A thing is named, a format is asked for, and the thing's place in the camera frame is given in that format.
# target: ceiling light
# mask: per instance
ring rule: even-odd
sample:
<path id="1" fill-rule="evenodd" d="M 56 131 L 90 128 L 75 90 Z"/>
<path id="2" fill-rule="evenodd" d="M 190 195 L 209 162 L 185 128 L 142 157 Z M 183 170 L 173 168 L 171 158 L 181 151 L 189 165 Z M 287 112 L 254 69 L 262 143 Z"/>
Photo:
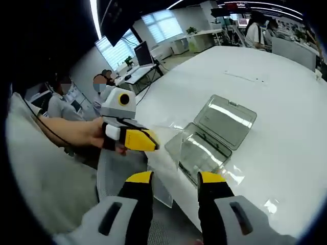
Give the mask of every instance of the ceiling light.
<path id="1" fill-rule="evenodd" d="M 290 9 L 290 8 L 287 8 L 287 7 L 284 7 L 284 6 L 281 6 L 281 5 L 277 5 L 277 4 L 270 4 L 270 3 L 263 3 L 263 2 L 247 2 L 247 1 L 234 1 L 234 2 L 225 2 L 225 4 L 233 4 L 233 3 L 246 3 L 246 4 L 267 4 L 267 5 L 271 5 L 271 6 L 276 6 L 276 7 L 280 7 L 280 8 L 283 8 L 283 9 L 287 9 L 287 10 L 290 10 L 290 11 L 293 11 L 295 13 L 298 13 L 300 15 L 303 15 L 301 14 L 300 12 L 297 12 L 296 10 L 294 9 Z"/>
<path id="2" fill-rule="evenodd" d="M 167 9 L 167 10 L 168 10 L 168 9 L 171 9 L 171 8 L 174 7 L 176 4 L 179 4 L 179 3 L 182 2 L 182 1 L 184 1 L 184 0 L 179 0 L 179 1 L 177 1 L 176 3 L 170 5 L 170 6 L 169 6 L 168 8 L 166 8 L 166 9 Z"/>
<path id="3" fill-rule="evenodd" d="M 92 17 L 93 17 L 93 23 L 96 28 L 98 39 L 100 40 L 102 36 L 101 36 L 99 18 L 98 18 L 97 0 L 90 0 L 90 3 L 91 3 L 91 12 L 92 12 Z"/>
<path id="4" fill-rule="evenodd" d="M 293 15 L 293 14 L 285 13 L 285 12 L 280 11 L 280 10 L 275 10 L 275 9 L 266 9 L 266 8 L 259 8 L 259 7 L 251 7 L 251 8 L 252 8 L 252 9 L 263 9 L 263 10 L 269 10 L 269 11 L 274 11 L 274 12 L 278 12 L 278 13 L 283 13 L 283 14 L 290 15 L 290 16 L 292 16 L 292 17 L 294 17 L 294 18 L 297 18 L 297 19 L 303 20 L 303 19 L 301 19 L 301 18 L 299 18 L 299 17 L 297 17 L 297 16 L 295 16 L 295 15 Z"/>

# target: black strap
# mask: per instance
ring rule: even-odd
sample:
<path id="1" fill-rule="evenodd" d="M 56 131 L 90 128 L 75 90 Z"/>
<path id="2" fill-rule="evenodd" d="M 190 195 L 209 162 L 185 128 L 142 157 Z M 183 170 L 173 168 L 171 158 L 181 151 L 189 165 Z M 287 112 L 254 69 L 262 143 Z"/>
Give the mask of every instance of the black strap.
<path id="1" fill-rule="evenodd" d="M 256 25 L 258 27 L 258 36 L 259 36 L 259 43 L 261 43 L 261 28 Z"/>

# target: human hand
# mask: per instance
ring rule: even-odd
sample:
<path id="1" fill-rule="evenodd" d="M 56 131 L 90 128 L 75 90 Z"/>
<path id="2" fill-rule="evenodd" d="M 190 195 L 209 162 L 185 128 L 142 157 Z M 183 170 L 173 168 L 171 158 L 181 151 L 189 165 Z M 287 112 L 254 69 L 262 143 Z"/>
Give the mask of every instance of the human hand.
<path id="1" fill-rule="evenodd" d="M 90 144 L 98 148 L 102 148 L 104 142 L 104 133 L 102 132 L 103 119 L 98 117 L 90 121 L 89 125 L 89 138 Z M 116 143 L 115 151 L 122 156 L 126 156 L 127 148 L 120 143 Z"/>

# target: white shirt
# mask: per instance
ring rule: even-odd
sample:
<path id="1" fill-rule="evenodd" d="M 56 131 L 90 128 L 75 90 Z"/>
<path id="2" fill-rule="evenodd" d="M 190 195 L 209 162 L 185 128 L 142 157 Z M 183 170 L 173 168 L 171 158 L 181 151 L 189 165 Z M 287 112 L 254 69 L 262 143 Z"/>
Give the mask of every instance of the white shirt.
<path id="1" fill-rule="evenodd" d="M 101 113 L 100 113 L 100 110 L 101 110 L 101 105 L 102 103 L 104 103 L 108 96 L 110 95 L 111 91 L 115 88 L 115 86 L 110 86 L 110 85 L 107 85 L 106 86 L 106 89 L 103 90 L 100 95 L 96 95 L 94 97 L 94 100 L 93 100 L 93 108 L 94 110 L 96 111 L 96 114 L 97 116 L 100 116 Z"/>
<path id="2" fill-rule="evenodd" d="M 17 93 L 10 99 L 6 139 L 19 189 L 42 226 L 51 234 L 76 229 L 97 204 L 96 170 L 54 145 Z"/>
<path id="3" fill-rule="evenodd" d="M 49 100 L 48 115 L 49 117 L 61 117 L 69 121 L 84 121 L 84 118 L 77 113 L 74 106 L 57 93 L 53 93 Z"/>
<path id="4" fill-rule="evenodd" d="M 260 43 L 265 44 L 264 43 L 264 35 L 262 34 L 261 28 L 260 28 L 260 31 L 261 31 Z M 252 43 L 252 45 L 254 45 L 255 42 L 259 42 L 258 25 L 256 23 L 253 23 L 252 25 L 250 25 L 249 29 L 247 30 L 245 40 L 247 42 L 250 41 Z"/>

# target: computer monitor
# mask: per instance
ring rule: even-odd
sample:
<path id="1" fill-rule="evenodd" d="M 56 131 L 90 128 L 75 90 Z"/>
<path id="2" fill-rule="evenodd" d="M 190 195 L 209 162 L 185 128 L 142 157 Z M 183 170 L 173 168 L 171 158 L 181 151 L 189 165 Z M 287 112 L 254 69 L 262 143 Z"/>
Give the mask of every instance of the computer monitor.
<path id="1" fill-rule="evenodd" d="M 72 106 L 75 108 L 76 112 L 81 108 L 81 105 L 77 101 L 72 102 Z"/>
<path id="2" fill-rule="evenodd" d="M 249 19 L 237 19 L 237 23 L 239 24 L 239 27 L 246 27 L 247 24 L 249 24 Z"/>
<path id="3" fill-rule="evenodd" d="M 147 42 L 142 42 L 139 46 L 134 48 L 139 66 L 153 64 Z"/>
<path id="4" fill-rule="evenodd" d="M 141 17 L 139 1 L 101 0 L 98 5 L 101 34 L 107 37 L 112 46 Z"/>

